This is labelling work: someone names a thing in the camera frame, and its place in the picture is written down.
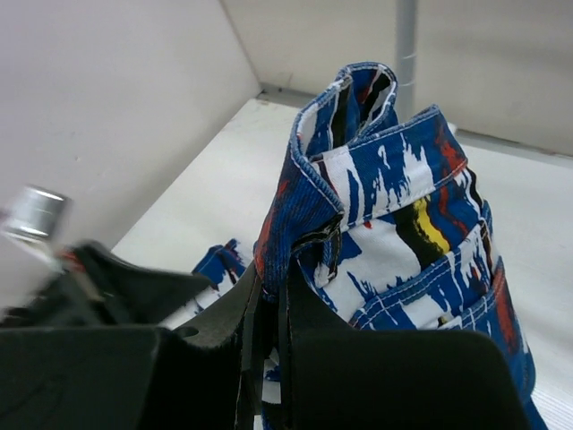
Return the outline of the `blue patterned trousers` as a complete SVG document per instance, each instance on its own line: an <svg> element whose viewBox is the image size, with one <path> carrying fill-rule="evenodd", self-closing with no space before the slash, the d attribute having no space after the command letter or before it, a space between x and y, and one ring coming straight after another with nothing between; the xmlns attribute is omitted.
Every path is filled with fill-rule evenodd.
<svg viewBox="0 0 573 430"><path fill-rule="evenodd" d="M253 247L262 296L278 300L293 262L356 329L482 332L502 351L529 425L543 429L490 206L438 107L400 123L397 92L386 65L350 64L298 113Z"/></svg>

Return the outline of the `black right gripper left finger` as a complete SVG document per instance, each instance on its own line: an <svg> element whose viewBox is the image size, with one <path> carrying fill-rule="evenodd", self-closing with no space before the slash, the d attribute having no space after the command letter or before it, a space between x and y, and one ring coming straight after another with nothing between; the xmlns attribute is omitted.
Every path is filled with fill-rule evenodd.
<svg viewBox="0 0 573 430"><path fill-rule="evenodd" d="M4 429L250 429L261 411L260 282L248 269L174 329L200 274L89 261L1 322Z"/></svg>

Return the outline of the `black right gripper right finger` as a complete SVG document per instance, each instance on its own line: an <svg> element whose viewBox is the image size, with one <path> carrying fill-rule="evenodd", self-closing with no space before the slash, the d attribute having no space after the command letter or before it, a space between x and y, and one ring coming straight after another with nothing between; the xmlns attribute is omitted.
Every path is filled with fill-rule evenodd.
<svg viewBox="0 0 573 430"><path fill-rule="evenodd" d="M530 366L498 266L490 294L444 330L359 331L289 268L278 309L280 394L267 429L529 429Z"/></svg>

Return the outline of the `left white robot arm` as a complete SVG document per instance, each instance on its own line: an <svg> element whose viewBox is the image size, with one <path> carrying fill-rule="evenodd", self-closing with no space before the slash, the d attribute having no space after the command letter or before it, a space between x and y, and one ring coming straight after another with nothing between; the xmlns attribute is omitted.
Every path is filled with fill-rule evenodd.
<svg viewBox="0 0 573 430"><path fill-rule="evenodd" d="M2 235L51 271L30 301L4 311L2 328L158 324L211 287L201 274L129 263L98 241L57 248L70 205L60 193L27 185L1 218Z"/></svg>

